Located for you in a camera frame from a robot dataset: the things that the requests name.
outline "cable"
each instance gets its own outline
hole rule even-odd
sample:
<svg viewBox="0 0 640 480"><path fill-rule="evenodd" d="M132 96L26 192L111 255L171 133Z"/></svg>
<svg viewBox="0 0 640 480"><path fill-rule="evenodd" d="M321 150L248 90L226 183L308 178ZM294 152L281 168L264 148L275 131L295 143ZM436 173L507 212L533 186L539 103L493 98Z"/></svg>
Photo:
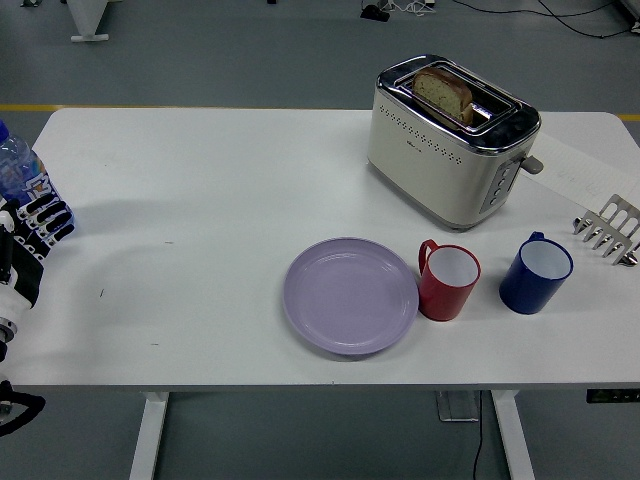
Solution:
<svg viewBox="0 0 640 480"><path fill-rule="evenodd" d="M600 38L600 39L604 39L604 38L610 38L610 37L615 37L616 35L621 35L623 33L627 33L630 32L630 29L627 30L622 30L621 32L617 32L617 33L611 33L609 35L592 35L590 33L585 33L585 32L581 32L580 30L576 30L575 28L573 28L570 25L567 25L567 23L565 23L559 16L555 15L551 10L549 10L549 7L547 7L542 0L538 0L538 2L540 3L540 5L542 5L550 14L551 16L553 16L553 18L555 18L556 20L558 20L561 24L563 24L565 27L567 27L569 30L576 32L580 35L584 35L585 37L591 37L591 38Z"/></svg>
<svg viewBox="0 0 640 480"><path fill-rule="evenodd" d="M387 0L383 9L386 7L389 7L391 11L397 8L401 12L413 13L418 17L422 17L425 13L436 13L436 10L428 6L424 0L414 0L407 3L407 6L404 8L398 5L394 0Z"/></svg>
<svg viewBox="0 0 640 480"><path fill-rule="evenodd" d="M476 473L478 471L478 459L480 458L480 450L482 450L482 390L480 390L478 410L478 426L480 427L480 442L478 443L478 451L476 452L476 458L473 461L473 480L476 480Z"/></svg>
<svg viewBox="0 0 640 480"><path fill-rule="evenodd" d="M613 5L618 0L613 0L613 1L609 2L609 3L605 3L604 5L601 5L601 6L597 7L597 8L594 8L593 10L588 10L586 12L568 13L568 14L565 14L565 15L555 15L553 13L544 13L544 12L538 12L537 10L527 10L527 9L520 9L520 10L485 10L483 8L474 7L473 5L469 5L468 3L464 3L464 2L461 2L459 0L452 0L452 1L454 3L458 3L460 5L464 5L465 7L469 7L472 10L476 10L478 12L483 12L483 13L533 13L535 15L540 15L542 17L565 18L565 17L579 17L580 15L588 15L589 13L597 12L598 10L602 10L603 8L606 8L609 5Z"/></svg>
<svg viewBox="0 0 640 480"><path fill-rule="evenodd" d="M608 35L592 35L590 33L581 32L580 30L577 30L577 29L571 27L566 22L561 20L562 18L578 17L578 16L581 16L581 15L588 15L590 13L597 12L598 10L601 10L603 8L606 8L606 7L610 6L610 5L613 5L614 3L616 3L616 0L611 1L609 3L605 3L604 5L601 5L601 6L597 7L597 8L592 9L592 10L588 10L586 12L571 13L571 14L565 14L565 15L556 15L544 3L542 3L541 0L538 0L538 2L540 3L540 5L542 5L545 8L545 10L548 13L538 12L536 10L527 10L527 9L520 9L520 10L485 10L483 8L478 8L478 7L474 7L473 5L469 5L468 3L461 2L460 0L452 0L452 1L454 3L458 3L460 5L464 5L465 7L468 7L470 9L472 9L472 10L475 10L475 11L478 11L478 12L483 12L483 13L498 13L498 14L505 14L505 13L533 13L535 15L540 15L542 17L555 18L560 23L562 23L562 25L567 27L569 30L571 30L571 31L573 31L575 33L578 33L580 35L584 35L585 37L605 39L605 38L615 37L617 35L622 35L623 33L628 33L628 32L631 31L631 29L626 29L626 30L622 30L622 31L616 32L616 33L611 33L611 34L608 34Z"/></svg>

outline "floor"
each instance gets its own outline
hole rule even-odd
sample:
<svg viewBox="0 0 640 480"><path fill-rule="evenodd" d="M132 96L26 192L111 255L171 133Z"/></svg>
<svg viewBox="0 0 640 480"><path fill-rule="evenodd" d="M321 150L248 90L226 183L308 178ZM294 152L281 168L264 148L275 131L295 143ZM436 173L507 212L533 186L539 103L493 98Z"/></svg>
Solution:
<svg viewBox="0 0 640 480"><path fill-rule="evenodd" d="M2 1L0 118L33 143L63 105L369 109L380 71L435 53L541 111L622 115L640 143L640 35L591 38L548 16L470 8L546 13L535 0L465 3L438 0L422 17L396 10L382 23L359 18L358 0L124 0L107 7L107 42L72 44L67 5ZM559 15L608 3L544 5ZM615 2L561 20L596 36L633 23ZM37 393L43 413L0 440L0 478L128 477L142 395ZM536 478L639 478L638 404L590 405L585 394L518 396ZM509 478L483 399L477 478ZM479 423L440 422L427 391L174 394L156 478L472 478L479 440Z"/></svg>

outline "purple plate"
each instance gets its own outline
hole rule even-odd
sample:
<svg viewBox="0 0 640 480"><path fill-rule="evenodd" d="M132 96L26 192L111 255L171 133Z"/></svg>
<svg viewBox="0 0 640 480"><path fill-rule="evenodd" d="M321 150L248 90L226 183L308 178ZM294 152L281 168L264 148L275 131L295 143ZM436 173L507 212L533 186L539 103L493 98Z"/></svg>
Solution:
<svg viewBox="0 0 640 480"><path fill-rule="evenodd" d="M284 310L309 342L342 355L374 353L400 340L418 312L413 273L386 247L359 238L325 240L293 261Z"/></svg>

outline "bread slice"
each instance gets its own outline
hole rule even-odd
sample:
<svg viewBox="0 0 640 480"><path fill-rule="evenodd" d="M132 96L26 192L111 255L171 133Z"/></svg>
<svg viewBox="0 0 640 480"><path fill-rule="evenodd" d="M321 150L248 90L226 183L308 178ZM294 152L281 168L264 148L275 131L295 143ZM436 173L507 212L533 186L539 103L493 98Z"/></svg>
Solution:
<svg viewBox="0 0 640 480"><path fill-rule="evenodd" d="M413 77L414 95L426 100L464 125L473 120L473 96L469 87L454 74L434 67L425 67Z"/></svg>

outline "plastic bottle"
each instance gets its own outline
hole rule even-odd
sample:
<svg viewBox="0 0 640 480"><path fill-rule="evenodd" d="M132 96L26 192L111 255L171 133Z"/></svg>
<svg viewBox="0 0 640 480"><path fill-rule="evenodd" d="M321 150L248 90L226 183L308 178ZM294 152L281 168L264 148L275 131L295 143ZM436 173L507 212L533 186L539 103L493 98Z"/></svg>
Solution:
<svg viewBox="0 0 640 480"><path fill-rule="evenodd" d="M47 193L53 193L54 200L61 200L38 155L0 120L0 195L5 200L15 198L22 206ZM73 223L73 212L68 206L65 208L71 213L67 223Z"/></svg>

